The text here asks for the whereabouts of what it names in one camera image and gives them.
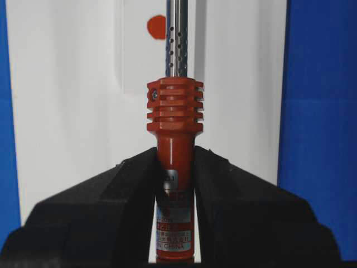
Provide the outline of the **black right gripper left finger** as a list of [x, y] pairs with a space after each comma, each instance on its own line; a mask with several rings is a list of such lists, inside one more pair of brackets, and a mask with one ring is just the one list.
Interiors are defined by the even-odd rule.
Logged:
[[2, 267], [135, 267], [148, 261], [156, 149], [37, 203], [1, 251]]

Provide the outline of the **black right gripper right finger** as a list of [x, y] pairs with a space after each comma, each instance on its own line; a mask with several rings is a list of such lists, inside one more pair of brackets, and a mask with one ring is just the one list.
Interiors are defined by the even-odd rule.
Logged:
[[210, 267], [343, 267], [332, 232], [304, 199], [196, 147], [202, 263]]

